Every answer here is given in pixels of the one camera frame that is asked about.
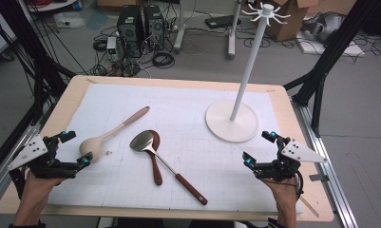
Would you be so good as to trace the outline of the person's left hand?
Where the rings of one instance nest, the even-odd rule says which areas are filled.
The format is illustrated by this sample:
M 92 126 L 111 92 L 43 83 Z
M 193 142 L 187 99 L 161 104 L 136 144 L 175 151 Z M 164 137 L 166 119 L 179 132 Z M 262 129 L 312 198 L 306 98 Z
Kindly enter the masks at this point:
M 52 189 L 64 179 L 40 179 L 28 171 L 21 204 L 27 208 L 44 208 Z

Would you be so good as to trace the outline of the flat black device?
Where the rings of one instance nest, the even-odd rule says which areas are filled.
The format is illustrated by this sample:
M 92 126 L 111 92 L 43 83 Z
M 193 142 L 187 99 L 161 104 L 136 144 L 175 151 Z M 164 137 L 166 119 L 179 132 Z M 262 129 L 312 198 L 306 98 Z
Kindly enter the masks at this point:
M 233 26 L 234 19 L 233 15 L 225 15 L 207 18 L 204 20 L 204 23 L 210 29 L 229 28 Z

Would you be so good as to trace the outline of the metal ladle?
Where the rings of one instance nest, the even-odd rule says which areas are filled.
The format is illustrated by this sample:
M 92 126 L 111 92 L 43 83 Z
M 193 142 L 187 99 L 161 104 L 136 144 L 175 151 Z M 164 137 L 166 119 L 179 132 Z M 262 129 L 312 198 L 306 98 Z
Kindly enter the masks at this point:
M 156 155 L 156 160 L 160 160 L 174 175 L 175 179 L 201 204 L 206 205 L 208 199 L 200 193 L 185 177 L 180 173 L 176 172 L 158 153 L 154 151 L 151 146 L 153 142 L 152 135 L 149 133 L 149 130 L 145 130 L 139 133 L 134 139 L 130 142 L 129 146 L 136 152 L 144 152 L 147 150 L 154 152 Z

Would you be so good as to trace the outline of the brown wooden spoon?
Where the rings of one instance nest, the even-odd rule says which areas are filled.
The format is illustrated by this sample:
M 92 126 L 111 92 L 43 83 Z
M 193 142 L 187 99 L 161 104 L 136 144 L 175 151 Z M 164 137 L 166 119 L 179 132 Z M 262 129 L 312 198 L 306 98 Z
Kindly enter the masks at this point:
M 149 133 L 152 135 L 153 139 L 151 146 L 154 149 L 154 151 L 157 151 L 160 145 L 160 136 L 154 130 L 149 130 Z M 151 152 L 150 150 L 147 150 L 146 153 L 149 155 L 152 162 L 154 182 L 156 185 L 160 186 L 162 185 L 162 174 L 157 165 L 156 155 L 154 152 Z

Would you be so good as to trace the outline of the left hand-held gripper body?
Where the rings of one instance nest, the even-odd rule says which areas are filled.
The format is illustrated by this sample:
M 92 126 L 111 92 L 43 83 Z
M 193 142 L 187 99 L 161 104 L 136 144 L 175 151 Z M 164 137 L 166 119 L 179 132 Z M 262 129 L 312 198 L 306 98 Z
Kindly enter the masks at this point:
M 40 179 L 74 179 L 83 169 L 77 162 L 62 162 L 56 158 L 58 144 L 51 137 L 42 138 L 35 135 L 17 151 L 8 166 L 9 171 L 27 166 L 36 178 Z

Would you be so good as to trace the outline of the small white power box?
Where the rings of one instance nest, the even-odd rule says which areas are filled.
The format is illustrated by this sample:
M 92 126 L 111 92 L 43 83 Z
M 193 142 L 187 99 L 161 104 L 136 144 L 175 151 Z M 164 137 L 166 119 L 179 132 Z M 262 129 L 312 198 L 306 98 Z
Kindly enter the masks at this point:
M 106 43 L 106 50 L 110 55 L 117 53 L 117 38 L 116 37 L 108 37 Z

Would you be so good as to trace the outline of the round white table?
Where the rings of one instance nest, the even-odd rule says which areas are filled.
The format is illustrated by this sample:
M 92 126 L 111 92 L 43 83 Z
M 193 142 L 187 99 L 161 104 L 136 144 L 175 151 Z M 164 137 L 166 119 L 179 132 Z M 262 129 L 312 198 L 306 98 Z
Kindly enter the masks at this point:
M 33 6 L 29 3 L 27 3 L 27 8 L 29 11 L 50 11 L 50 10 L 57 10 L 64 7 L 71 7 L 75 2 L 78 0 L 66 0 L 65 2 L 56 2 L 55 0 L 51 0 L 50 3 L 48 3 L 45 6 Z

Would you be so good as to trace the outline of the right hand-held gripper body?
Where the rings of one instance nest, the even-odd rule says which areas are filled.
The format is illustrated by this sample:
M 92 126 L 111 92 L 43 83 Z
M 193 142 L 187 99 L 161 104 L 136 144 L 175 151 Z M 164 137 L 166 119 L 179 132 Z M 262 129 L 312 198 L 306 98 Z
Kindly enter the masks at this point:
M 298 173 L 301 162 L 326 162 L 327 159 L 305 144 L 290 138 L 266 137 L 277 146 L 276 158 L 271 162 L 253 162 L 257 179 L 283 181 Z

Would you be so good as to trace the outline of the white-legged desk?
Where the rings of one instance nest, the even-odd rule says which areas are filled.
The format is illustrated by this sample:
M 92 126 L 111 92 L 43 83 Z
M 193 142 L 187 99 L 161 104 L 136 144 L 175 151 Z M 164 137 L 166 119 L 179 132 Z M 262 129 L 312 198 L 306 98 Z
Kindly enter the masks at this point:
M 173 49 L 176 52 L 179 52 L 181 49 L 181 43 L 183 40 L 183 36 L 185 33 L 186 25 L 185 25 L 185 19 L 184 19 L 184 2 L 185 0 L 179 0 L 179 29 L 177 33 L 177 37 L 173 46 Z M 241 9 L 241 2 L 242 0 L 236 0 L 236 7 L 234 14 L 232 16 L 232 25 L 229 27 L 229 34 L 228 34 L 228 49 L 227 49 L 227 56 L 230 59 L 235 58 L 235 40 L 236 40 L 236 29 L 238 24 L 238 17 Z

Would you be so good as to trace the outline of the white utensil rack stand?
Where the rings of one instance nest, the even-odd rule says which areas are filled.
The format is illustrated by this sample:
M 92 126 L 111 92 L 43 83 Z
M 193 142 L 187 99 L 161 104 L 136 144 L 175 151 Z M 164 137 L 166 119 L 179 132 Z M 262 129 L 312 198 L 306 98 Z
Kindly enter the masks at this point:
M 205 113 L 205 121 L 209 130 L 218 138 L 230 143 L 244 143 L 254 138 L 257 134 L 259 125 L 257 113 L 252 107 L 242 102 L 243 95 L 246 91 L 265 29 L 270 25 L 270 20 L 286 25 L 286 22 L 282 22 L 282 19 L 288 18 L 288 15 L 277 14 L 280 8 L 275 8 L 268 3 L 261 3 L 259 9 L 252 6 L 249 6 L 249 8 L 250 12 L 244 11 L 243 13 L 253 16 L 252 22 L 258 22 L 258 25 L 252 50 L 240 81 L 237 97 L 234 101 L 217 101 L 211 104 Z

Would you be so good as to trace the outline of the grey rounded appliance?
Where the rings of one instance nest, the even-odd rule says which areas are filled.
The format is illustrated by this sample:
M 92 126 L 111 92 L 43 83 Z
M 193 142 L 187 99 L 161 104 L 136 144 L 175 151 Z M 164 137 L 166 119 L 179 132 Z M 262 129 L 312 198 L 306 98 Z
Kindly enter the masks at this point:
M 319 42 L 326 44 L 335 35 L 345 20 L 345 16 L 337 12 L 319 12 L 314 17 L 304 20 L 301 31 L 308 31 Z

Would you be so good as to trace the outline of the beige ladle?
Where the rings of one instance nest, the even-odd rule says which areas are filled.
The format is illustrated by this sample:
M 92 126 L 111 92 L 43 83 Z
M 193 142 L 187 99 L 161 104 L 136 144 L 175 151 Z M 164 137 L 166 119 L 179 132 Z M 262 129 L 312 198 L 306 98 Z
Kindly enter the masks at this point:
M 101 136 L 88 138 L 84 140 L 80 146 L 79 151 L 82 155 L 85 155 L 87 153 L 92 154 L 92 162 L 96 162 L 103 153 L 103 141 L 107 139 L 108 137 L 115 135 L 120 130 L 128 126 L 129 124 L 134 123 L 135 121 L 139 120 L 143 115 L 145 115 L 150 110 L 149 106 L 145 106 L 133 115 L 131 115 L 128 119 L 126 119 L 124 122 L 120 123 L 118 126 L 114 127 L 110 131 L 104 133 Z

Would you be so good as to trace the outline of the black computer tower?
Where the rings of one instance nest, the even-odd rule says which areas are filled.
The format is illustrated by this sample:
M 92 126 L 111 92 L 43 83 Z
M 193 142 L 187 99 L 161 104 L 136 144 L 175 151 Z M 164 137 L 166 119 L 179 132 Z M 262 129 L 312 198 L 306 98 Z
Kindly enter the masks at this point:
M 164 20 L 158 6 L 149 5 L 143 8 L 144 27 L 150 50 L 164 49 Z
M 124 5 L 117 22 L 117 29 L 122 42 L 124 57 L 141 57 L 143 55 L 141 45 L 144 41 L 141 7 Z

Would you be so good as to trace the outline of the black metal frame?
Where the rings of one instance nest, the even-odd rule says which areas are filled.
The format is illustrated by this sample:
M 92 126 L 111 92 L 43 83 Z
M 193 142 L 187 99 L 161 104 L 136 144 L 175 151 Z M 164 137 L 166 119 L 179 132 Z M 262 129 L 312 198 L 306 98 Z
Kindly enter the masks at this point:
M 292 101 L 299 106 L 307 107 L 310 99 L 314 97 L 311 128 L 317 137 L 320 137 L 319 121 L 326 78 L 380 2 L 381 0 L 356 0 L 314 67 L 305 75 L 283 86 L 286 90 L 300 86 L 299 91 L 292 96 Z
M 0 14 L 17 38 L 28 59 L 18 53 L 19 48 L 0 26 L 0 36 L 17 55 L 26 75 L 31 77 L 34 103 L 29 110 L 32 121 L 36 124 L 44 116 L 44 103 L 48 98 L 59 99 L 67 88 L 62 76 L 72 79 L 75 73 L 53 60 L 36 35 L 22 5 L 18 0 L 0 0 Z

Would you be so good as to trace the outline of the person's right hand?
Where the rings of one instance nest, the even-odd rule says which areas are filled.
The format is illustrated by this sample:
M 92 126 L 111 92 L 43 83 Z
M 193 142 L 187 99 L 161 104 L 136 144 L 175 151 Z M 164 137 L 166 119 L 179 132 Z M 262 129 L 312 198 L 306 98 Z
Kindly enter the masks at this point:
M 264 179 L 263 182 L 270 188 L 276 201 L 278 216 L 281 218 L 296 217 L 296 180 L 295 178 L 274 181 Z

